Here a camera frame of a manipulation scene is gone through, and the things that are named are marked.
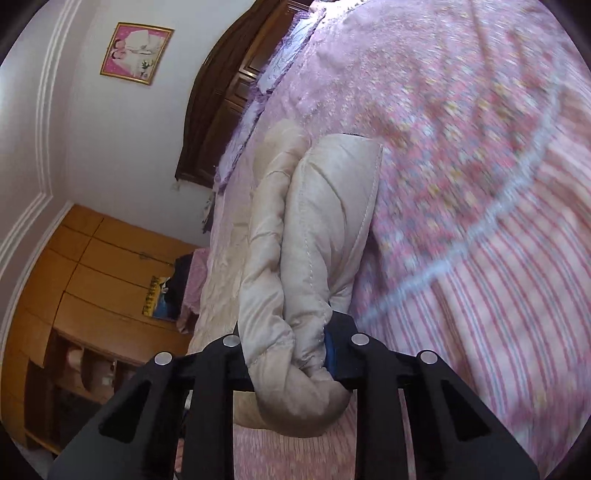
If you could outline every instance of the wooden headboard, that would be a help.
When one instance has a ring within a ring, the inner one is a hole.
[[[176,178],[207,187],[236,128],[251,83],[289,30],[296,13],[312,0],[256,0],[226,30],[201,66],[185,117]]]

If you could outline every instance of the pink bedspread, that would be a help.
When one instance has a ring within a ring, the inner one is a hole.
[[[274,122],[379,138],[351,314],[391,349],[437,351],[545,475],[591,414],[589,71],[538,0],[349,6],[326,5],[269,98],[217,202],[212,257]],[[236,477],[352,477],[354,415],[318,439],[236,427]]]

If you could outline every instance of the gold frame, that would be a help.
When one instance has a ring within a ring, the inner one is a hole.
[[[126,77],[125,75],[119,75],[117,73],[105,72],[105,65],[107,63],[107,59],[109,58],[109,53],[111,52],[113,42],[115,41],[115,36],[117,35],[117,32],[119,31],[120,27],[143,27],[143,28],[149,28],[150,30],[157,30],[157,31],[165,32],[168,34],[166,36],[166,39],[164,40],[164,43],[162,44],[162,48],[160,49],[158,56],[156,57],[156,62],[155,62],[154,68],[152,69],[152,75],[150,75],[150,78],[148,80],[136,79],[131,76]],[[107,46],[107,52],[105,53],[105,58],[103,59],[103,64],[100,67],[100,74],[105,75],[106,77],[115,77],[118,79],[129,80],[130,82],[143,83],[144,85],[152,85],[152,81],[154,80],[154,75],[156,75],[156,70],[158,69],[158,66],[160,65],[160,57],[162,56],[164,50],[168,46],[168,41],[170,40],[170,37],[172,37],[173,32],[174,32],[174,30],[172,28],[155,27],[154,25],[144,25],[141,23],[118,22],[117,26],[115,27],[115,31],[113,32],[113,36],[111,37],[111,40],[109,41],[109,45]]]

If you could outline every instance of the metal bolt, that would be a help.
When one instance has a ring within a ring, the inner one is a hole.
[[[160,352],[154,357],[156,365],[168,365],[173,361],[173,355],[169,352]]]
[[[238,335],[228,335],[224,337],[223,344],[226,346],[238,346],[240,345],[240,337]]]
[[[421,360],[426,364],[432,365],[437,363],[438,357],[435,352],[432,352],[431,350],[425,350],[423,353],[421,353]]]
[[[369,343],[369,337],[367,335],[365,335],[364,333],[356,333],[355,335],[353,335],[351,337],[351,341],[355,344],[355,345],[367,345]]]

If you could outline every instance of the framed picture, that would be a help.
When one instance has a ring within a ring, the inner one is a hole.
[[[152,25],[118,23],[100,74],[150,85],[173,31]]]

